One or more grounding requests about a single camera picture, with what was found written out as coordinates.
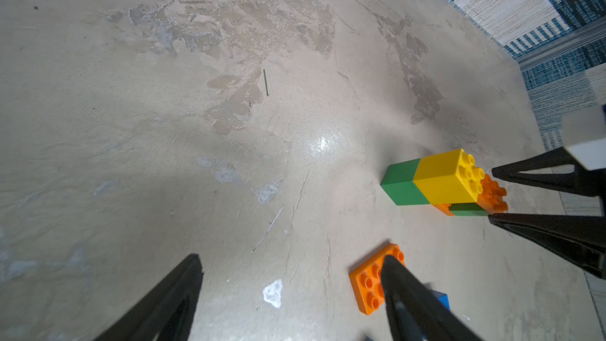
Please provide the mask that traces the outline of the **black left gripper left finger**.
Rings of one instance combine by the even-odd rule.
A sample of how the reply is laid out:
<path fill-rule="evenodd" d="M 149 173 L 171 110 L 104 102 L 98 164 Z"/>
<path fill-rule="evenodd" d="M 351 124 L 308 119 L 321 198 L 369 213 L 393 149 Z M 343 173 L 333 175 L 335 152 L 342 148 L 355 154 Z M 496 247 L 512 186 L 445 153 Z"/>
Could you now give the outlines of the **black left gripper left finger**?
<path fill-rule="evenodd" d="M 98 340 L 187 340 L 203 282 L 197 254 L 189 254 Z"/>

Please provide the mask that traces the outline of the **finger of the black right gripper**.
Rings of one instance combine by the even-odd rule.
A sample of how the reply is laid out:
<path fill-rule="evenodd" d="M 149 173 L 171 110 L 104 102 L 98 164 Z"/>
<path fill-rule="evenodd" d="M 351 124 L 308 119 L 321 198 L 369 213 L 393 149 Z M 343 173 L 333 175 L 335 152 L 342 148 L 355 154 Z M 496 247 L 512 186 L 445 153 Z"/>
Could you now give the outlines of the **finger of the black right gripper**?
<path fill-rule="evenodd" d="M 573 167 L 573 172 L 530 173 L 530 171 L 567 165 Z M 534 186 L 584 197 L 605 198 L 605 169 L 587 170 L 563 147 L 530 159 L 494 167 L 492 176 L 525 186 Z"/>
<path fill-rule="evenodd" d="M 490 224 L 536 243 L 599 279 L 605 278 L 604 216 L 489 216 Z"/>

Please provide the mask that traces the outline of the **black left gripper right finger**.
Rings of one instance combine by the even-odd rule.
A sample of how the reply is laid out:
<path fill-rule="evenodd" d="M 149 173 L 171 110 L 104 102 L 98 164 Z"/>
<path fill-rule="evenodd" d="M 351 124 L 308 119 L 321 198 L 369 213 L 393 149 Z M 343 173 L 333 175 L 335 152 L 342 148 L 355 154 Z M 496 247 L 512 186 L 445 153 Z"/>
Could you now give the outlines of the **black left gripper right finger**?
<path fill-rule="evenodd" d="M 381 284 L 392 339 L 480 339 L 391 255 L 384 259 Z"/>

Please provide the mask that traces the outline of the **light green lego brick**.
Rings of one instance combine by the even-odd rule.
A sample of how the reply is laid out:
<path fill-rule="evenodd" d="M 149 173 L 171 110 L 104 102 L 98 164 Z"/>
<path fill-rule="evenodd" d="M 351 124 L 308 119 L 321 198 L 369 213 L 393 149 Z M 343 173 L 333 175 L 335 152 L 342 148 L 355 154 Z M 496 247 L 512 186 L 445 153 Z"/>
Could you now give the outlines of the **light green lego brick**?
<path fill-rule="evenodd" d="M 454 216 L 488 216 L 487 212 L 481 205 L 477 203 L 453 204 L 449 207 L 449 211 Z"/>

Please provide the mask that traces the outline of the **yellow lego brick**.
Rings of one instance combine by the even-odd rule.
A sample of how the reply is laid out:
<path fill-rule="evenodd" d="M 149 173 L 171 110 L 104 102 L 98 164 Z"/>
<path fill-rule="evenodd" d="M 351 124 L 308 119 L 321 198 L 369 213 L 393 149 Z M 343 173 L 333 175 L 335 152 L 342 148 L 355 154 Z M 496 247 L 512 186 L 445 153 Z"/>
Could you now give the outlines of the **yellow lego brick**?
<path fill-rule="evenodd" d="M 484 189 L 482 168 L 462 148 L 421 158 L 414 183 L 432 205 L 475 203 Z"/>

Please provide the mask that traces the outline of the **dark green lego brick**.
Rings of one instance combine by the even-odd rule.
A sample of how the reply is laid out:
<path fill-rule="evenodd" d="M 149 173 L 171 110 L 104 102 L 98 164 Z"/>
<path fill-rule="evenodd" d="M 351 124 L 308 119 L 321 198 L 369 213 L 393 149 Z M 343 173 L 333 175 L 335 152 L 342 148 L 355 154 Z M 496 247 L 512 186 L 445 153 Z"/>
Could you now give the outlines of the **dark green lego brick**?
<path fill-rule="evenodd" d="M 420 159 L 412 159 L 391 164 L 386 170 L 380 186 L 396 205 L 429 204 L 428 199 L 413 181 L 420 162 Z"/>

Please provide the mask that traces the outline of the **blue lego brick centre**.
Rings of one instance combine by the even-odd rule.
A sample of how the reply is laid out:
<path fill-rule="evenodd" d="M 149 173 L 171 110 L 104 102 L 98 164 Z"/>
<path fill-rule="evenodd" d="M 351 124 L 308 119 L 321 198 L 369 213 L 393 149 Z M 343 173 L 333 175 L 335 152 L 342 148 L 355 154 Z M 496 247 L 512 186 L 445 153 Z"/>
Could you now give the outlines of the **blue lego brick centre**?
<path fill-rule="evenodd" d="M 451 310 L 447 294 L 437 290 L 432 290 L 432 294 L 446 309 Z"/>

